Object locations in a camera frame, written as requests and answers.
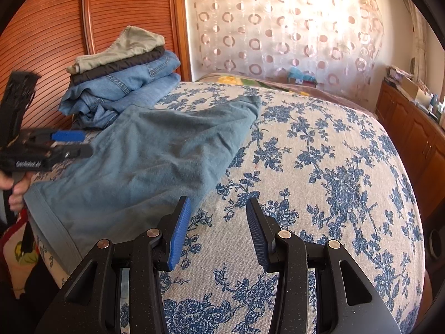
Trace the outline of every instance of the curtain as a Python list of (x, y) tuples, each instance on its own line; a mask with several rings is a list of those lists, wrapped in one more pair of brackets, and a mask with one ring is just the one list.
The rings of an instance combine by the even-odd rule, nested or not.
[(403, 0), (411, 14), (414, 30), (414, 82), (426, 81), (426, 20), (411, 0)]
[(277, 82), (292, 67), (366, 106), (384, 27), (376, 0), (189, 0), (196, 75)]

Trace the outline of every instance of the jeans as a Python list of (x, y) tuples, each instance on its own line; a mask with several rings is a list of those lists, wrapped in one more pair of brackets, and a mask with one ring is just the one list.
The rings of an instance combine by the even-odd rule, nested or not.
[(68, 66), (66, 71), (70, 74), (81, 74), (113, 61), (152, 51), (155, 47), (163, 45), (165, 45), (163, 36), (137, 26), (127, 26), (108, 49), (94, 55), (77, 57), (74, 65)]
[(145, 52), (141, 55), (135, 55), (134, 57), (113, 61), (112, 63), (107, 63), (105, 65), (98, 66), (97, 68), (87, 70), (82, 74), (71, 75), (70, 86), (79, 85), (86, 81), (104, 77), (108, 74), (120, 72), (121, 70), (125, 70), (136, 65), (151, 63), (152, 61), (159, 59), (162, 55), (164, 55), (164, 53), (165, 48), (163, 46), (158, 46), (152, 51)]
[[(258, 96), (196, 112), (130, 106), (94, 138), (92, 157), (26, 193), (48, 250), (72, 272), (101, 238), (124, 242), (156, 227), (181, 195), (190, 198), (195, 213), (260, 112)], [(188, 218), (181, 224), (185, 230)]]
[(68, 88), (59, 105), (65, 115), (78, 114), (80, 128), (105, 128), (128, 106), (152, 107), (180, 81), (180, 66), (170, 51), (147, 64), (115, 72)]

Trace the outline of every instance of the box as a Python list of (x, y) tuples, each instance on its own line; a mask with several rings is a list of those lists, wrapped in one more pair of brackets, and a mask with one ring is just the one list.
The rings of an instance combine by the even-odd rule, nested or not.
[(407, 73), (405, 70), (399, 69), (397, 66), (388, 66), (386, 68), (386, 73), (389, 78), (394, 80), (397, 83), (400, 83), (403, 77), (413, 78), (414, 75)]
[(419, 89), (417, 91), (417, 95), (415, 98), (415, 101), (424, 106), (425, 108), (429, 107), (429, 104), (431, 102), (431, 95), (429, 93), (425, 93), (423, 90)]
[(439, 125), (442, 127), (442, 129), (445, 129), (445, 112), (442, 113), (441, 119), (439, 121)]
[(295, 85), (303, 85), (303, 86), (311, 87), (311, 88), (317, 87), (317, 81), (308, 81), (308, 80), (296, 79), (296, 78), (289, 78), (288, 83), (295, 84)]
[(412, 99), (416, 98), (419, 87), (415, 85), (410, 79), (408, 79), (407, 77), (402, 77), (400, 86), (404, 91), (408, 93), (410, 97), (412, 97)]

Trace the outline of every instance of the light blue denim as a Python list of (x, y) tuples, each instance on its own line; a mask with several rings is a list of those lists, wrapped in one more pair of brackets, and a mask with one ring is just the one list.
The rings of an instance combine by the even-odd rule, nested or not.
[(182, 195), (196, 212), (260, 110), (258, 96), (195, 112), (130, 106), (94, 138), (92, 157), (30, 187), (24, 197), (33, 226), (72, 272), (98, 240), (134, 240), (173, 212)]
[(180, 81), (180, 66), (170, 51), (150, 63), (68, 88), (59, 105), (65, 115), (77, 114), (76, 127), (106, 128), (132, 104), (153, 107)]

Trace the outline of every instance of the wall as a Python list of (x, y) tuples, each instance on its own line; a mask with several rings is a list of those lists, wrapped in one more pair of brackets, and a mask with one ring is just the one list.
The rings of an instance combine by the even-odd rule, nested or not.
[(377, 0), (382, 14), (385, 35), (379, 55), (375, 60), (369, 94), (369, 109), (374, 111), (386, 67), (395, 65), (409, 71), (413, 44), (412, 20), (403, 0)]
[(441, 94), (444, 80), (445, 52), (435, 33), (428, 25), (426, 38), (426, 86), (431, 93)]

